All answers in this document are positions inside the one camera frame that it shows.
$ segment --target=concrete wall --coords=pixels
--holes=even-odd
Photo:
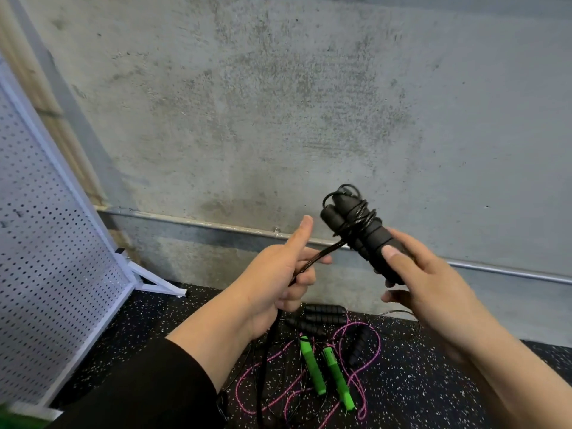
[[[291,231],[350,181],[443,256],[572,275],[572,0],[22,2],[94,203]],[[113,220],[196,284],[265,244]],[[367,265],[336,260],[310,297],[383,310]],[[572,344],[572,287],[466,276],[521,336]]]

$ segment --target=perforated panel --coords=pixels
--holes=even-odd
[[[4,80],[0,403],[38,403],[130,281],[11,102]]]

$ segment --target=black sleeve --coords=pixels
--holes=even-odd
[[[222,428],[216,398],[194,358],[167,339],[154,340],[48,428]]]

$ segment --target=hand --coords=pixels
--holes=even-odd
[[[294,273],[319,253],[306,247],[312,228],[312,217],[304,216],[300,227],[286,244],[271,245],[262,250],[232,284],[247,299],[253,339],[270,328],[276,319],[277,309],[287,312],[297,310],[308,286],[316,281],[316,271],[312,266],[296,276],[296,282],[288,287]],[[332,257],[325,256],[320,262],[330,264]]]
[[[415,261],[394,247],[385,245],[382,254],[405,282],[407,290],[388,290],[385,303],[401,303],[422,325],[443,340],[447,354],[458,363],[475,351],[491,328],[500,327],[478,300],[475,292],[447,262],[415,238],[389,229],[413,255]]]

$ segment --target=metal pipe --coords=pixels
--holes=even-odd
[[[290,233],[282,233],[278,230],[261,230],[253,229],[250,227],[233,226],[230,224],[213,223],[211,221],[194,220],[192,218],[173,217],[170,215],[154,214],[151,212],[143,212],[130,208],[121,208],[118,206],[94,206],[98,213],[118,215],[123,217],[142,218],[143,220],[161,221],[163,223],[182,224],[191,227],[201,227],[205,229],[228,231],[231,233],[247,234],[251,236],[261,236],[265,238],[273,238],[278,240],[287,240],[291,237]],[[327,239],[310,238],[309,241],[312,245],[330,246],[336,243]],[[349,250],[349,246],[344,245],[343,249]],[[570,284],[572,285],[572,277],[560,276],[544,272],[527,271],[518,268],[506,268],[504,266],[487,265],[479,262],[468,262],[457,259],[447,259],[447,263],[455,268],[472,269],[475,271],[490,272],[494,274],[502,274],[512,277],[521,277],[523,279],[550,281],[554,283]]]

